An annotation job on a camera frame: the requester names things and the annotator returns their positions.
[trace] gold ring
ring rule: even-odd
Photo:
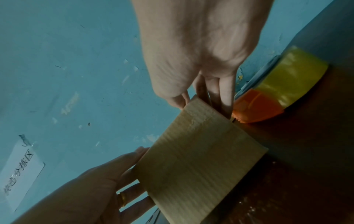
[[[121,196],[123,204],[122,204],[122,208],[126,206],[126,196],[124,192],[120,192],[118,195]]]

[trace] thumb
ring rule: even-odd
[[[129,168],[134,166],[149,148],[140,146],[134,152],[123,154],[101,166],[97,167],[96,171],[105,178],[118,181],[121,175]]]

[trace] teal wall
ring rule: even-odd
[[[277,0],[239,86],[331,1]],[[150,146],[179,113],[154,95],[129,0],[2,0],[0,30],[0,168],[20,134],[46,164],[15,213],[0,194],[1,223],[83,171]]]

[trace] finger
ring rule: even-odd
[[[230,118],[232,114],[233,98],[235,94],[236,73],[232,76],[220,78],[220,98],[221,98],[221,113]]]
[[[140,183],[137,183],[127,189],[125,189],[124,191],[122,191],[122,193],[125,195],[125,200],[126,200],[126,204],[129,204],[130,202],[132,202],[133,200],[135,200],[137,197],[139,197],[140,195],[142,195],[145,192],[145,189],[141,186]],[[117,201],[118,201],[118,207],[122,208],[124,201],[121,195],[117,195]]]
[[[210,105],[211,103],[208,95],[207,85],[205,84],[205,77],[199,73],[198,76],[194,79],[192,85],[195,89],[195,92],[197,93],[197,96]]]
[[[119,182],[122,174],[135,165],[149,148],[139,147],[134,152],[121,155],[101,166],[95,170],[101,177],[111,179]]]
[[[134,175],[132,169],[127,170],[121,176],[116,186],[116,191],[122,189],[123,187],[133,183],[136,180],[136,176]]]
[[[208,89],[211,105],[214,109],[220,112],[221,98],[219,80],[220,79],[217,77],[205,78],[205,84],[206,88]]]
[[[176,97],[170,97],[170,98],[166,98],[167,102],[173,106],[173,107],[177,107],[179,109],[183,109],[186,105],[185,103],[185,99],[182,95],[176,96]]]
[[[144,198],[143,200],[133,204],[132,206],[121,212],[121,223],[132,223],[154,206],[155,203],[150,197]]]
[[[188,94],[188,90],[186,90],[184,93],[182,93],[182,96],[185,100],[185,104],[187,105],[191,101],[191,98],[189,97],[189,94]]]

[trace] white paper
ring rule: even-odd
[[[30,144],[19,140],[0,173],[1,192],[15,211],[42,171],[44,163]]]

